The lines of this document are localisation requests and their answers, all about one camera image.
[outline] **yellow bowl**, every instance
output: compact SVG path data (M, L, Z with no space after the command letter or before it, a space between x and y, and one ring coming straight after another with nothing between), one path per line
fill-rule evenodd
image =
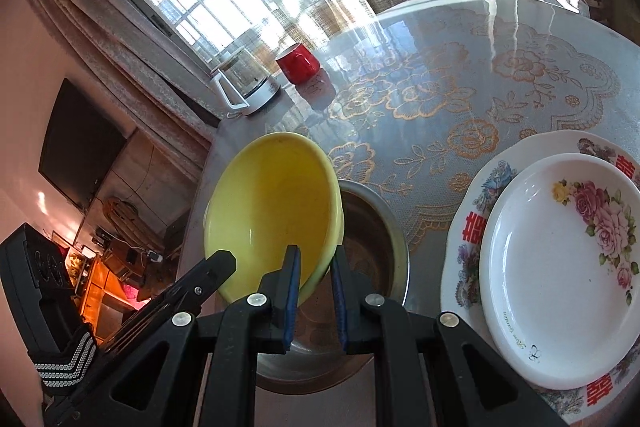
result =
M227 302L256 292L264 274L282 267L287 245L298 245L302 303L343 235L340 187L329 158L290 132L262 136L242 149L220 177L204 217L205 256L228 250L238 263L219 289Z

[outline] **white plate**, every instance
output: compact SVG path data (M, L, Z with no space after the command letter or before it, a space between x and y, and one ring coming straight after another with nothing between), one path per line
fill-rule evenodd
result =
M636 186L640 184L638 163L625 150L605 139L576 130L536 134L498 154L478 172L449 228L440 307L457 313L491 346L495 344L480 300L481 231L475 230L468 236L466 218L472 214L488 218L501 191L518 172L537 160L566 152L582 152L618 164L626 169ZM574 423L606 407L639 371L640 343L636 343L615 368L597 381L568 391L540 389L540 393L567 423Z
M480 255L484 317L531 383L573 389L608 373L640 334L640 192L579 153L539 160L503 191Z

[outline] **kettle handle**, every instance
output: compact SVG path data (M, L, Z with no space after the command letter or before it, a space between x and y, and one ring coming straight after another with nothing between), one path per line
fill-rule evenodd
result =
M227 87L231 89L232 93L242 102L232 103L231 100L229 100L229 97L226 95L226 92L222 87L222 82L224 82L227 85ZM235 111L235 110L249 107L249 103L244 99L244 97L236 89L236 86L234 86L231 83L231 81L229 81L229 79L226 77L226 75L222 71L218 70L216 74L213 75L211 79L211 84L216 88L218 94L220 95L220 98L222 98L222 101L225 103L226 107L228 107L229 109Z

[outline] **blue gripper pad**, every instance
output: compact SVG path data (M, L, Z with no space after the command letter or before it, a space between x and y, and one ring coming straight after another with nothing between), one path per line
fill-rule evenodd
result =
M293 257L293 268L291 271L284 317L284 343L287 350L291 346L293 334L296 330L296 311L298 309L298 292L300 290L300 266L300 250L296 249L296 254Z
M338 269L338 260L335 256L331 260L331 288L334 293L335 322L338 326L338 339L340 340L342 350L346 351L347 308L344 301L344 291L342 289L342 280L340 279L340 270Z

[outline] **pink wall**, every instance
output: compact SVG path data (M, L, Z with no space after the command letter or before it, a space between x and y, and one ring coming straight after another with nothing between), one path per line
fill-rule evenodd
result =
M27 221L73 240L81 213L38 173L49 115L67 77L123 131L134 124L102 101L90 74L47 33L26 0L0 0L0 241ZM69 150L69 161L77 151ZM26 427L42 425L37 373L0 291L0 389Z

